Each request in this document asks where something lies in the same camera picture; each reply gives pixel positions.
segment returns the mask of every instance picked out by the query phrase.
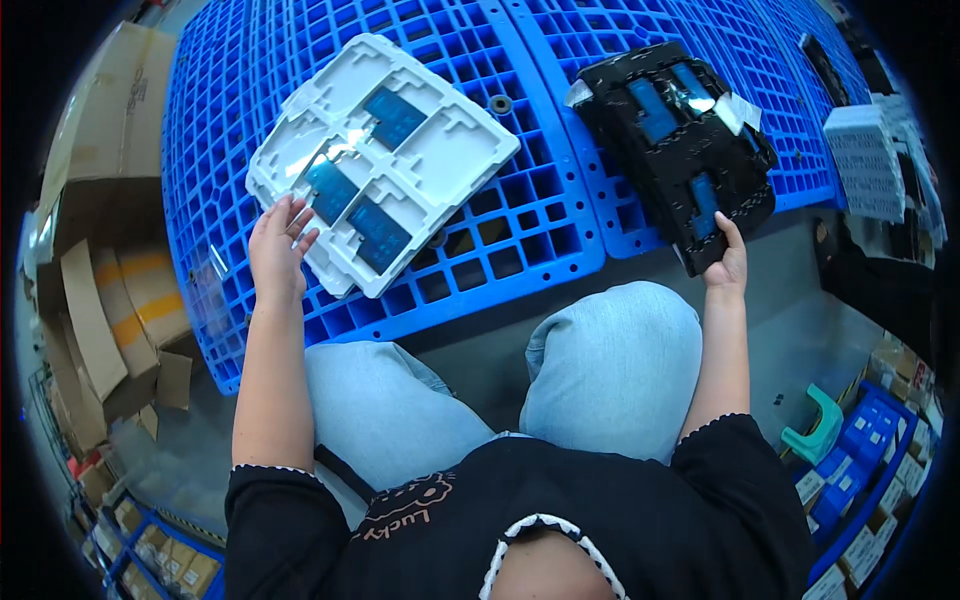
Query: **black t-shirt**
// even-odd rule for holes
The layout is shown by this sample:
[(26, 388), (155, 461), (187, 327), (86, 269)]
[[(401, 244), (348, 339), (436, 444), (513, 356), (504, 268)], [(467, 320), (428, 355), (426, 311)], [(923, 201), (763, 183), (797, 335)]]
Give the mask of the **black t-shirt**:
[(350, 532), (312, 475), (243, 466), (227, 495), (228, 598), (486, 598), (521, 532), (562, 531), (618, 598), (800, 598), (804, 509), (753, 418), (693, 432), (670, 467), (502, 438), (377, 496)]

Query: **orange tape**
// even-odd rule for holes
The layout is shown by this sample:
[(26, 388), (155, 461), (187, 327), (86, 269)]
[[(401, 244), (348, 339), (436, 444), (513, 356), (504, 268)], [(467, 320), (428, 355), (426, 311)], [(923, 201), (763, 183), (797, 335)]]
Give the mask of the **orange tape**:
[(123, 277), (132, 277), (152, 269), (173, 271), (170, 256), (163, 252), (152, 252), (131, 260), (125, 260), (120, 265), (120, 272), (123, 273)]
[(104, 289), (119, 280), (120, 267), (115, 262), (100, 265), (93, 274), (93, 281), (97, 284), (98, 290)]
[(180, 293), (174, 292), (140, 306), (136, 309), (136, 316), (140, 319), (140, 323), (146, 327), (148, 321), (166, 317), (178, 310), (184, 310), (183, 298), (180, 297)]
[(136, 315), (130, 315), (120, 323), (110, 328), (113, 331), (113, 339), (117, 346), (122, 348), (132, 344), (138, 337), (143, 335), (143, 328)]

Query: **forearm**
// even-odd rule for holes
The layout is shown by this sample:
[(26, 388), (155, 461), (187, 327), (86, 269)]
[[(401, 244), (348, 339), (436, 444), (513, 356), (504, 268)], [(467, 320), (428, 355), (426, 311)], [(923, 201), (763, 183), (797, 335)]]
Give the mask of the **forearm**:
[(700, 378), (681, 440), (728, 413), (750, 413), (747, 307), (741, 291), (707, 288)]
[(312, 473), (313, 434), (300, 303), (281, 308), (258, 302), (233, 419), (233, 463)]

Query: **green plastic stool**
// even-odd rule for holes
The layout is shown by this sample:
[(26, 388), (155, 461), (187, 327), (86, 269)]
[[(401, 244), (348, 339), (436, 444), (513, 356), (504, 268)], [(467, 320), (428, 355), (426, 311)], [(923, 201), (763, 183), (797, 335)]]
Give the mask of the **green plastic stool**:
[(806, 394), (820, 405), (820, 422), (809, 435), (800, 435), (790, 427), (783, 427), (780, 439), (790, 446), (798, 456), (816, 467), (824, 460), (837, 437), (840, 436), (840, 427), (843, 425), (843, 411), (833, 401), (833, 398), (824, 394), (824, 391), (812, 383), (806, 388)]

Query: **cartoon print on shirt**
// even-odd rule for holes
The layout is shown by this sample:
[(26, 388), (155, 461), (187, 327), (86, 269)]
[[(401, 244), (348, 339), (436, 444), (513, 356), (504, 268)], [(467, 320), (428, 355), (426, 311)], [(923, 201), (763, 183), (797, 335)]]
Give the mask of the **cartoon print on shirt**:
[(441, 471), (378, 494), (351, 540), (361, 536), (364, 540), (389, 539), (391, 532), (416, 523), (418, 517), (422, 522), (429, 523), (430, 514), (426, 507), (446, 499), (453, 491), (453, 484), (450, 483), (453, 479), (456, 479), (456, 473)]

